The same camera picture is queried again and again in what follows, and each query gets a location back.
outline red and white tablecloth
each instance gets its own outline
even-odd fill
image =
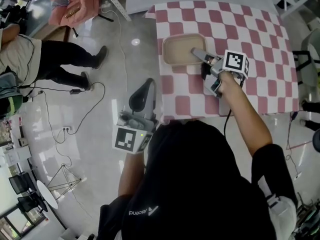
[[[199,65],[172,67],[163,40],[183,33],[205,36],[207,51],[245,53],[250,62],[243,91],[259,114],[298,110],[294,57],[279,16],[248,6],[214,1],[156,4],[145,15],[156,20],[163,120],[225,116],[229,107],[204,88]]]

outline pink chair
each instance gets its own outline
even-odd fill
[[[74,7],[78,3],[81,4],[80,10],[69,18],[66,18],[65,16],[68,9]],[[57,6],[52,10],[49,24],[56,26],[69,26],[74,30],[74,27],[78,26],[80,23],[97,16],[98,12],[99,0],[70,0],[70,4],[68,6]]]

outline beige tray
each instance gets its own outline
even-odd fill
[[[201,64],[202,61],[191,53],[192,48],[207,51],[205,37],[199,33],[172,35],[163,41],[163,60],[173,67]]]

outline white marker cube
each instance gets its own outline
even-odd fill
[[[249,60],[247,55],[239,51],[225,50],[222,69],[235,72],[247,79],[249,73]]]

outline person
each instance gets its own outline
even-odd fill
[[[100,209],[97,240],[289,238],[298,201],[283,150],[230,72],[220,79],[252,156],[251,183],[215,127],[161,125],[146,167],[143,153],[126,155],[118,197]]]
[[[23,86],[37,80],[52,80],[58,84],[90,90],[91,82],[86,72],[72,74],[61,65],[97,70],[108,55],[106,46],[97,55],[91,55],[75,43],[38,40],[19,32],[17,24],[0,29],[0,74],[9,68]]]
[[[320,103],[318,102],[308,102],[308,100],[304,99],[301,102],[301,107],[303,111],[320,113]],[[300,125],[307,127],[313,131],[317,131],[320,129],[320,123],[314,122],[312,120],[300,119]]]

